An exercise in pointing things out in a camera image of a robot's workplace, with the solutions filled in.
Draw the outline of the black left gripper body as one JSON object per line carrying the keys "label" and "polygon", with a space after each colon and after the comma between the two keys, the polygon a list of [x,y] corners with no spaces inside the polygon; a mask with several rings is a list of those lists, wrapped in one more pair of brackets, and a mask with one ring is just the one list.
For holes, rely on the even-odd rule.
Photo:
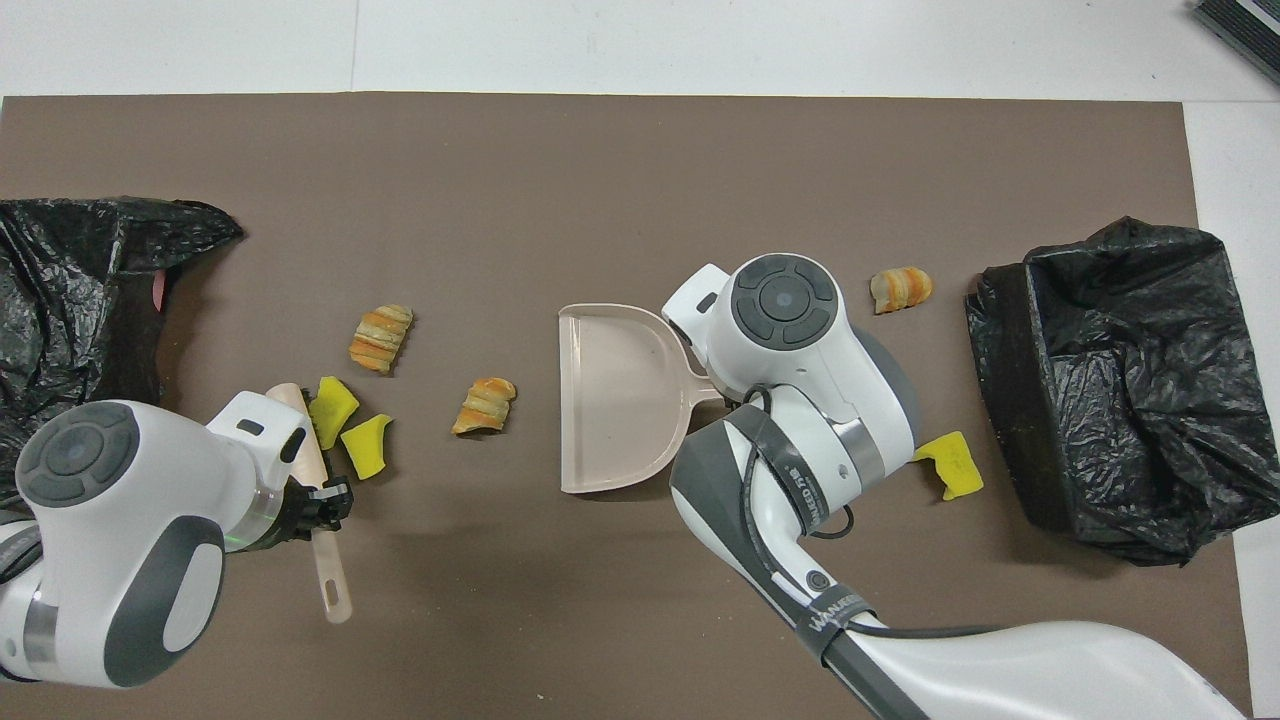
{"label": "black left gripper body", "polygon": [[265,548],[292,541],[310,542],[317,527],[323,501],[312,497],[314,487],[289,478],[284,486],[279,514],[265,533]]}

